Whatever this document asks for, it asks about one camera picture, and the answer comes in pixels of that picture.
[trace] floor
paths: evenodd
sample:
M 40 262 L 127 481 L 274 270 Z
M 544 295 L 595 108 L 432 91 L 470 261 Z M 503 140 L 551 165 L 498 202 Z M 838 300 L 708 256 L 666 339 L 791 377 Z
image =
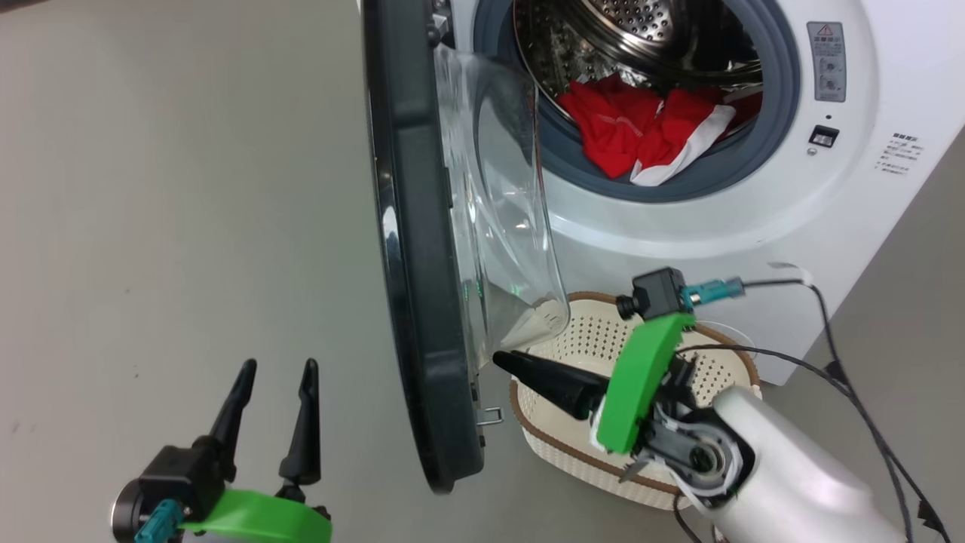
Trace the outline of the floor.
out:
M 960 243 L 948 243 L 948 233 L 965 226 L 963 167 L 965 136 L 960 136 L 833 326 L 855 387 L 953 540 L 965 536 L 965 519 L 954 513 L 961 509 L 959 489 L 965 483 L 965 474 L 955 468 L 963 445 L 959 417 L 965 413 L 959 393 L 965 363 L 955 349 L 957 309 L 965 304 L 959 287 L 965 256 L 953 249 Z M 815 344 L 809 360 L 827 359 L 823 344 Z M 484 368 L 482 389 L 508 408 L 507 379 L 493 370 Z M 834 390 L 798 372 L 786 386 L 768 388 L 765 398 L 858 473 L 874 489 L 879 509 L 899 526 L 884 464 L 859 417 Z M 499 445 L 487 448 L 484 475 L 459 483 L 447 499 L 446 509 L 479 517 L 467 522 L 479 532 L 464 541 L 687 541 L 670 513 L 615 498 L 539 460 L 517 426 L 511 420 L 487 430 L 489 442 Z M 910 508 L 914 516 L 916 500 Z M 691 512 L 684 516 L 710 540 L 701 519 Z M 925 543 L 937 537 L 924 528 L 916 535 Z

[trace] teal connector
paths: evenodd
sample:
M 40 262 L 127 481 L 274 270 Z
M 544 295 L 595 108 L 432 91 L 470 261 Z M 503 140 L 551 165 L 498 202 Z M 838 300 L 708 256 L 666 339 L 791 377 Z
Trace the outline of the teal connector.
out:
M 715 279 L 700 285 L 687 285 L 680 293 L 683 295 L 684 305 L 693 310 L 695 305 L 707 305 L 712 301 L 744 296 L 744 282 L 740 277 L 726 281 Z
M 184 513 L 174 500 L 164 500 L 154 508 L 151 517 L 134 536 L 134 543 L 166 543 L 178 533 Z

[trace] white plastic basket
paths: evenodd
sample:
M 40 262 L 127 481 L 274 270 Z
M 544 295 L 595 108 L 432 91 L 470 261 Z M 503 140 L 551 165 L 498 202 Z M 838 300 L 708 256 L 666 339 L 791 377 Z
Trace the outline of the white plastic basket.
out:
M 570 295 L 569 326 L 529 352 L 609 377 L 628 334 L 643 322 L 639 318 L 625 322 L 615 301 L 598 293 Z M 684 346 L 707 343 L 734 344 L 724 334 L 701 326 L 683 337 Z M 758 371 L 746 354 L 706 351 L 694 357 L 698 367 L 693 390 L 701 407 L 731 385 L 745 386 L 760 397 Z M 629 481 L 619 483 L 629 457 L 593 448 L 586 421 L 574 420 L 517 380 L 510 383 L 510 399 L 526 442 L 539 458 L 611 494 L 659 509 L 673 508 L 677 487 L 666 468 L 651 464 Z M 689 504 L 687 500 L 680 503 Z

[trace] black cable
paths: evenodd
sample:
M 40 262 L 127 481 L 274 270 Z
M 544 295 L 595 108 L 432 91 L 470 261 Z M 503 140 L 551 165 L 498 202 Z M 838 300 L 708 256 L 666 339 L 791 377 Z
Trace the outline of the black cable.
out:
M 745 290 L 748 288 L 756 288 L 756 287 L 773 287 L 773 286 L 796 284 L 796 285 L 808 287 L 811 290 L 811 292 L 814 293 L 814 296 L 817 298 L 817 304 L 821 309 L 821 320 L 824 323 L 824 337 L 827 340 L 828 350 L 831 353 L 832 361 L 838 363 L 837 366 L 838 366 L 838 369 L 841 371 L 841 375 L 844 377 L 845 384 L 848 385 L 848 387 L 851 389 L 850 397 L 854 399 L 854 401 L 852 401 L 851 403 L 855 405 L 855 408 L 859 410 L 859 413 L 864 412 L 866 414 L 867 411 L 865 410 L 865 405 L 864 403 L 862 403 L 861 399 L 858 398 L 858 393 L 854 390 L 854 387 L 851 384 L 851 379 L 847 376 L 847 372 L 844 370 L 844 365 L 841 364 L 841 356 L 838 354 L 838 347 L 837 345 L 835 345 L 834 336 L 831 333 L 831 315 L 828 312 L 828 305 L 824 301 L 824 295 L 821 294 L 820 289 L 818 289 L 816 286 L 810 283 L 804 282 L 804 280 L 800 278 L 747 281 L 743 284 L 744 284 Z M 866 423 L 868 424 L 868 428 L 871 430 L 872 436 L 874 437 L 876 444 L 878 444 L 879 450 L 881 450 L 883 454 L 887 455 L 887 459 L 890 459 L 891 463 L 893 463 L 898 468 L 898 471 L 901 472 L 901 476 L 904 477 L 906 481 L 908 481 L 908 485 L 911 486 L 912 490 L 918 496 L 918 499 L 921 500 L 922 503 L 924 503 L 924 505 L 928 508 L 928 510 L 931 511 L 932 514 L 934 515 L 934 520 L 937 525 L 936 528 L 939 534 L 941 534 L 942 539 L 945 540 L 945 543 L 951 543 L 951 538 L 949 537 L 949 533 L 945 529 L 944 523 L 942 523 L 941 519 L 938 518 L 938 511 L 931 505 L 931 502 L 924 495 L 924 492 L 918 486 L 918 483 L 915 482 L 915 479 L 911 477 L 911 475 L 908 473 L 908 470 L 906 470 L 904 465 L 901 464 L 901 461 L 898 460 L 897 455 L 888 445 L 888 442 L 885 441 L 885 438 L 884 436 L 881 435 L 881 432 L 878 431 L 877 426 L 870 421 L 870 416 L 868 416 L 868 418 L 866 419 Z M 905 519 L 905 526 L 908 526 L 910 524 L 910 515 L 908 514 L 908 504 L 905 503 L 903 500 L 900 500 L 899 506 L 902 508 L 901 513 L 902 513 L 902 518 Z
M 689 526 L 687 526 L 687 523 L 684 522 L 683 517 L 680 516 L 680 499 L 681 498 L 683 498 L 683 495 L 680 492 L 676 493 L 676 496 L 674 496 L 674 518 L 676 519 L 676 523 L 680 525 L 680 529 L 682 529 L 683 532 L 687 534 L 687 537 L 689 537 L 693 543 L 702 543 L 701 539 L 697 536 L 697 534 L 694 533 L 694 531 L 690 529 Z

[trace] washing machine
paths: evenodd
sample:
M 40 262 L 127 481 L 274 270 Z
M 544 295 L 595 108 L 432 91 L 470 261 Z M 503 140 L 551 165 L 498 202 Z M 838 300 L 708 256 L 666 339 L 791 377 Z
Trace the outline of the washing machine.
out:
M 965 120 L 965 52 L 948 42 L 960 14 L 952 3 L 916 4 L 909 14 L 894 0 L 723 0 L 758 56 L 759 114 L 665 184 L 634 186 L 584 157 L 579 130 L 553 100 L 568 77 L 601 75 L 568 66 L 579 60 L 573 51 L 603 46 L 599 38 L 575 18 L 556 35 L 538 30 L 559 25 L 547 12 L 575 9 L 617 30 L 632 26 L 627 43 L 651 24 L 647 39 L 661 40 L 667 27 L 657 23 L 686 3 L 452 2 L 458 48 L 539 82 L 543 180 L 569 291 L 622 293 L 628 277 L 663 266 L 694 282 L 770 277 L 769 263 L 785 262 L 807 271 L 834 311 Z M 542 11 L 521 9 L 531 4 Z M 577 36 L 561 40 L 567 33 Z M 793 356 L 808 351 L 821 327 L 810 293 L 793 289 L 755 292 L 699 316 Z M 761 357 L 757 365 L 778 385 L 793 370 Z

